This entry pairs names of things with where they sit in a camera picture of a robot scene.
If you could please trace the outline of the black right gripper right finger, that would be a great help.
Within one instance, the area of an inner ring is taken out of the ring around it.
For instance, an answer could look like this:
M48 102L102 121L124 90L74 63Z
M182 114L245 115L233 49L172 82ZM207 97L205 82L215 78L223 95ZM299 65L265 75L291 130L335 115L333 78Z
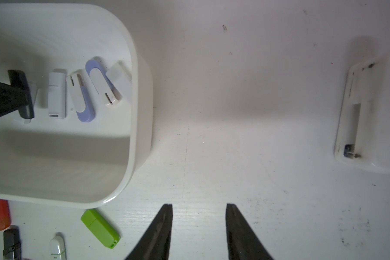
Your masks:
M227 204L225 221L230 260L273 260L235 204Z

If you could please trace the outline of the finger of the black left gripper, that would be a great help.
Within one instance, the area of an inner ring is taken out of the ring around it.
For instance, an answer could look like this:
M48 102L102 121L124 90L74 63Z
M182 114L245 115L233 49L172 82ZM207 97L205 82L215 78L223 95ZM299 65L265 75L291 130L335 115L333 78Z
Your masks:
M26 74L21 70L8 70L10 83L0 82L0 117L18 111L23 119L33 119L34 103Z

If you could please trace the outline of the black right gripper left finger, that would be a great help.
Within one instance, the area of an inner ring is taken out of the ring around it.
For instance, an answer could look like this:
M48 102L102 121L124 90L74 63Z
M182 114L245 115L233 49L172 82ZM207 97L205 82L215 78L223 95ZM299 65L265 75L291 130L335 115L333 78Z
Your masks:
M126 260L168 260L172 221L172 204L164 204Z

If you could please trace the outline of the lilac white usb drive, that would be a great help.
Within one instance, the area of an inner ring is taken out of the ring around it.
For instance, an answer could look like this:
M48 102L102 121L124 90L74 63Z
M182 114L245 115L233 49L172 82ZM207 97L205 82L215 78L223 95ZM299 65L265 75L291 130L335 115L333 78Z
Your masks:
M82 83L81 75L73 73L67 76L66 84L78 119L85 123L93 121L95 110L88 90Z

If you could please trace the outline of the white storage box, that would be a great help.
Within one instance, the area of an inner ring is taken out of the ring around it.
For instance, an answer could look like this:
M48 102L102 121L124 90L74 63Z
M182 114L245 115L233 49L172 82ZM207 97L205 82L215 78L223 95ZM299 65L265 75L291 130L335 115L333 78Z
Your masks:
M151 149L153 79L126 26L91 4L0 3L0 83L25 73L34 117L0 117L0 199L98 208Z

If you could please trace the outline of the lilac white swivel usb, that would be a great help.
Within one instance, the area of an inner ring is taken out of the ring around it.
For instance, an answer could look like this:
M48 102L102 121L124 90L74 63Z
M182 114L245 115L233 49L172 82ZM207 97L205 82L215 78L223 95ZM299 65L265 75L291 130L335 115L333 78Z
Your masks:
M91 59L86 62L85 70L104 104L107 107L117 105L119 100L113 92L114 86L107 78L104 67L97 60Z

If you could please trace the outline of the white usb drive green stripe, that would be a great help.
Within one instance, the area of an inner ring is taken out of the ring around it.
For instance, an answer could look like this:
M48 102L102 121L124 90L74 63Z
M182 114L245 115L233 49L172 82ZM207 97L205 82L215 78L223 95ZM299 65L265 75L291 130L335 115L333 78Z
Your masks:
M49 243L51 260L66 260L66 248L64 239L56 235Z

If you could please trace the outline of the red usb stick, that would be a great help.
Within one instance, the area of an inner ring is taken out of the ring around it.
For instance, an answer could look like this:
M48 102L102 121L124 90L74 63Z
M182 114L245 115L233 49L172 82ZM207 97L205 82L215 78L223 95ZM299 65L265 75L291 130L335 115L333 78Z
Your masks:
M0 231L7 229L11 225L9 203L0 199Z

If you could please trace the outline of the dark grey usb drive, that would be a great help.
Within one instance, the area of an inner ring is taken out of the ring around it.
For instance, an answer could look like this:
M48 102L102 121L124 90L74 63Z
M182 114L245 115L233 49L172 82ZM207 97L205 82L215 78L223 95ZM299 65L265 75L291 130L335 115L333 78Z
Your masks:
M17 228L4 231L3 248L4 260L22 260L20 233Z

